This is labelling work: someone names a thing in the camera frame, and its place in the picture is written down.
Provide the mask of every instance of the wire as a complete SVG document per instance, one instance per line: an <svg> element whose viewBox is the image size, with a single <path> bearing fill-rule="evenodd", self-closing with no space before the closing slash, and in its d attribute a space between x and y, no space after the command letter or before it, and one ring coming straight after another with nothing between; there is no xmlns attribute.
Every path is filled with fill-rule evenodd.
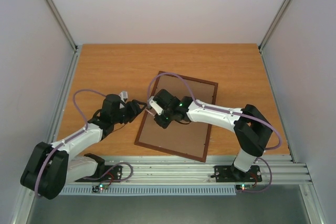
<svg viewBox="0 0 336 224"><path fill-rule="evenodd" d="M90 177L84 177L84 179L87 179L87 180L99 180L101 179L102 177L104 177L107 173L109 173L112 169L116 168L118 165L127 165L131 172L130 174L126 177L126 178L122 178L122 179L116 179L114 180L114 182L123 182L127 179L129 179L130 177L132 177L133 175L133 166L131 166L130 163L128 162L119 162L119 163L116 163L115 165L113 165L112 167L110 167L103 175L101 175L99 178L90 178Z"/></svg>
<svg viewBox="0 0 336 224"><path fill-rule="evenodd" d="M124 124L123 126L121 126L119 129L116 129L116 130L112 131L112 133L113 133L113 132L116 132L116 131L118 131L118 130L121 130L121 129L124 128L125 126L126 126L126 124Z"/></svg>
<svg viewBox="0 0 336 224"><path fill-rule="evenodd" d="M268 170L269 170L269 183L268 183L268 185L265 186L263 189L258 190L258 191L256 191L256 190L237 190L237 191L241 191L242 193L252 193L252 194L256 194L256 193L262 193L262 192L268 190L269 187L271 186L271 184L272 184L272 178L273 178L272 171L271 171L271 167L270 167L269 164L266 162L266 160L264 160L262 157L258 157L256 160L258 160L258 159L262 160L262 161L267 165L267 167L268 167Z"/></svg>
<svg viewBox="0 0 336 224"><path fill-rule="evenodd" d="M111 174L111 173L107 173L107 175L110 175L111 176L111 180L110 180L110 183L108 184L108 187L112 184L112 181L114 179L114 176Z"/></svg>
<svg viewBox="0 0 336 224"><path fill-rule="evenodd" d="M176 121L176 123L183 124L183 125L188 125L188 124L190 124L191 122L188 122L188 123L182 123L182 122Z"/></svg>
<svg viewBox="0 0 336 224"><path fill-rule="evenodd" d="M78 93L81 93L81 92L84 92L84 91L87 91L87 92L92 92L92 93L95 93L95 94L99 94L103 97L106 97L106 95L96 91L96 90L92 90L92 89L80 89L80 90L77 90L73 96L72 96L72 102L76 108L76 110L79 112L79 114L81 115L81 117L83 118L84 122L85 122L85 129L82 129L81 131L77 132L75 135L72 135L70 137L68 137L67 139L64 140L64 144L66 143L69 143L71 140L73 140L74 138L76 138L77 136L81 135L82 133L84 133L88 127L89 127L89 124L88 124L88 120L87 118L85 117L84 113L81 111L81 109L78 107L77 105L77 102L76 102L76 95ZM42 177L42 174L43 174L43 171L44 169L46 168L46 166L48 165L50 159L52 158L52 156L54 155L54 153L63 146L63 143L60 143L59 145L57 145L54 149L51 150L51 152L48 154L48 156L46 157L46 159L44 160L42 166L41 166L41 169L40 171L38 172L38 175L37 175L37 178L36 178L36 182L35 182L35 187L34 187L34 193L35 193L35 196L37 198L40 198L41 196L38 194L38 186L40 184L40 181L41 181L41 177Z"/></svg>
<svg viewBox="0 0 336 224"><path fill-rule="evenodd" d="M254 185L252 186L252 188L255 188L255 187L258 185L258 179L257 179L256 175L254 175L253 173L250 173L250 175L251 175L251 177L254 178L254 180L255 180L255 183L254 183Z"/></svg>
<svg viewBox="0 0 336 224"><path fill-rule="evenodd" d="M184 85L187 87L189 93L190 93L190 96L191 98L193 99L193 101L195 102L196 105L200 106L200 107L203 107L205 109L209 109L209 110L213 110L213 111L218 111L218 112L224 112L226 114L232 114L232 115L236 115L236 116L242 116L244 118L247 118L247 119L250 119L250 120L253 120L253 121L256 121L256 122L259 122L267 127L269 127L272 131L274 131L274 133L278 136L279 138L279 143L276 145L276 146L272 146L272 147L267 147L265 148L265 150L275 150L277 148L279 148L281 145L282 145L282 137L280 135L280 133L272 126L270 125L268 122L265 122L264 120L261 120L259 118L255 118L254 116L250 116L250 115L245 115L245 114L242 114L242 113L238 113L238 112L233 112L233 111L230 111L230 110L226 110L226 109L223 109L223 108L217 108L217 107L213 107L213 106L208 106L208 105L204 105L204 104L201 104L198 102L198 100L195 99L195 96L194 96L194 93L193 91L191 90L191 88L189 87L188 83L181 77L179 76L178 74L175 74L175 73L171 73L171 72L164 72L164 73L160 73L158 74L157 76L155 76L151 82L149 83L149 86L148 86L148 89L147 89L147 101L149 101L150 99L150 94L151 94L151 86L153 84L153 82L160 76L164 76L164 75L170 75L170 76L175 76L177 78L179 78L183 83Z"/></svg>

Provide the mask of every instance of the black cable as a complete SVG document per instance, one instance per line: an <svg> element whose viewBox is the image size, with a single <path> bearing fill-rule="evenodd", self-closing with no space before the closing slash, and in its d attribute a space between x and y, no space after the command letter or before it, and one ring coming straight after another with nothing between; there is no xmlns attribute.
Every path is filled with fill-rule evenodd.
<svg viewBox="0 0 336 224"><path fill-rule="evenodd" d="M191 122L188 122L188 123L182 123L182 122L176 121L176 123L183 124L183 125L188 125L188 124L190 124Z"/></svg>
<svg viewBox="0 0 336 224"><path fill-rule="evenodd" d="M118 130L121 130L122 128L125 127L125 125L126 125L126 124L124 124L123 126L121 126L119 129L116 129L116 130L112 131L111 133L116 132L116 131L118 131Z"/></svg>

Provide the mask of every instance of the metal frame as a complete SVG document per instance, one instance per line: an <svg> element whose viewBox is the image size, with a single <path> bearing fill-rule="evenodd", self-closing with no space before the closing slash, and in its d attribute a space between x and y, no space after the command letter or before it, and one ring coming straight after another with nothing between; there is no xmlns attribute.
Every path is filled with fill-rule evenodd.
<svg viewBox="0 0 336 224"><path fill-rule="evenodd" d="M65 34L65 36L67 37L72 49L74 50L74 52L77 49L76 43L74 41L74 39L72 38L67 26L65 25L61 15L59 14L53 0L45 0L47 2L47 5L49 6L51 12L53 13L54 17L56 18L59 26L61 27L63 33Z"/></svg>
<svg viewBox="0 0 336 224"><path fill-rule="evenodd" d="M76 52L72 55L70 66L67 70L67 74L63 81L62 89L58 97L58 103L53 112L52 123L49 128L47 139L46 139L47 143L53 142L57 137L57 134L60 128L61 119L64 113L64 108L65 108L67 98L70 92L72 80L75 75L75 69L76 69L78 59L81 53L81 48L82 47L79 46ZM18 198L16 200L16 204L14 207L13 217L10 221L11 224L26 223L28 220L29 212L30 212L31 206L33 205L33 202L34 202L34 193L25 187L20 187Z"/></svg>
<svg viewBox="0 0 336 224"><path fill-rule="evenodd" d="M63 30L65 36L67 37L71 47L74 50L74 55L72 57L65 81L62 86L62 90L59 95L59 102L55 108L53 121L48 131L47 142L53 142L58 134L60 128L61 118L64 113L64 108L66 101L69 95L71 83L75 73L75 69L78 63L80 56L81 47L77 48L76 43L74 42L67 26L65 25L61 15L59 14L53 0L46 0L50 10L55 16L58 24ZM268 31L266 32L260 46L260 53L262 60L264 62L264 56L262 53L263 48L265 47L267 41L272 35L273 31L279 24L283 14L288 8L291 0L284 0L277 12L275 18L273 19ZM280 115L281 123L283 125L283 120L281 113L278 108L278 103L274 95L274 90L268 74L267 68L265 66L266 74L271 86L273 97ZM311 182L309 171L305 164L293 163L297 161L297 156L293 151L290 142L290 155L266 155L264 158L270 164L273 176L273 184L280 185L300 185L300 190L302 193L303 201L306 206L309 218L311 223L325 223L325 218L323 215L322 208L320 206L319 200L317 198L316 191ZM213 174L214 165L229 165L233 162L234 156L208 156L207 163L199 163L196 161L191 161L189 159L184 159L175 156L108 156L103 157L106 160L106 163L111 165L120 161L127 161L132 164L134 167L134 175L132 178L127 180L124 183L121 183L120 186L128 188L137 188L143 186L155 186L160 185L162 187L171 187L174 185L187 186L188 188L196 188L197 186L201 187L212 187L218 186L218 183L215 182L214 178L210 178L210 175ZM260 165L260 170L263 174L264 181L260 184L267 184L269 179L269 171L264 163L258 163ZM129 172L127 167L123 170L125 173ZM67 192L74 193L75 195L82 193L83 187L91 186L93 183L78 184L74 183L72 185L66 186L63 190L64 193ZM233 186L234 184L230 183L221 183L224 187ZM31 207L34 203L34 194L32 191L27 188L21 187L17 199L17 204L14 209L14 215L11 223L26 223Z"/></svg>
<svg viewBox="0 0 336 224"><path fill-rule="evenodd" d="M273 31L275 30L275 28L277 27L277 25L279 24L283 14L285 13L285 11L287 10L289 4L291 3L292 0L283 0L283 2L281 3L281 6L277 12L277 14L275 15L271 25L269 26L264 38L262 39L259 49L262 50L267 41L269 40L270 36L272 35Z"/></svg>
<svg viewBox="0 0 336 224"><path fill-rule="evenodd" d="M297 162L298 156L297 156L295 150L293 149L293 147L291 146L291 142L289 141L289 137L287 135L286 128L284 127L284 123L283 123L284 121L283 121L283 118L281 116L281 112L279 110L277 98L275 96L273 85L272 85L272 80L270 78L270 75L268 73L268 69L267 69L267 66L266 66L266 63L265 63L264 51L262 49L260 50L260 55L261 55L261 58L263 60L262 62L264 64L264 69L265 69L265 72L266 72L266 75L267 75L269 85L270 85L271 90L272 90L273 99L274 99L274 102L276 104L276 107L277 107L277 110L278 110L278 113L279 113L281 125L282 125L283 131L285 133L285 137L287 139L287 144L288 144L288 147L289 147L289 150L290 150L290 155L293 158L293 162ZM322 208L321 208L321 204L318 200L317 193L315 191L314 185L313 184L311 184L311 185L300 185L300 190L301 190L302 198L303 198L303 201L305 203L310 222L311 223L320 223L320 224L326 223L325 217L324 217L324 214L323 214L323 211L322 211Z"/></svg>

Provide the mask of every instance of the white panel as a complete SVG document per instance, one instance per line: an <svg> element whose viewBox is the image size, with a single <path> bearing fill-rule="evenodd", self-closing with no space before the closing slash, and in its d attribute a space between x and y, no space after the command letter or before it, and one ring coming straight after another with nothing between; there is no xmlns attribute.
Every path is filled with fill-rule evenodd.
<svg viewBox="0 0 336 224"><path fill-rule="evenodd" d="M83 43L260 43L283 0L54 0Z"/></svg>
<svg viewBox="0 0 336 224"><path fill-rule="evenodd" d="M0 223L9 223L19 180L45 141L71 48L44 0L0 0Z"/></svg>
<svg viewBox="0 0 336 224"><path fill-rule="evenodd" d="M335 0L293 0L264 51L289 141L328 223L336 219L335 52Z"/></svg>

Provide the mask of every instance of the orange wooden surface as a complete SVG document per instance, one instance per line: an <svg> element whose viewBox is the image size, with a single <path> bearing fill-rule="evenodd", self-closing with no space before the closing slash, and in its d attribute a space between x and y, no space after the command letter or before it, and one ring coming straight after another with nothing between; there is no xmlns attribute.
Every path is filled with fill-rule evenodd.
<svg viewBox="0 0 336 224"><path fill-rule="evenodd" d="M255 44L124 44L83 45L58 139L83 126L72 103L78 89L95 89L104 94L128 91L130 99L146 100L149 82L158 71L169 71L218 82L216 104L243 108L255 105L276 127L283 145L267 154L289 154L284 132L271 94L257 45ZM78 105L87 118L101 108L103 97L80 93ZM84 153L97 155L167 155L134 145L142 115L123 129L92 145ZM273 134L268 146L278 142ZM239 144L234 133L214 126L208 155L236 155Z"/></svg>

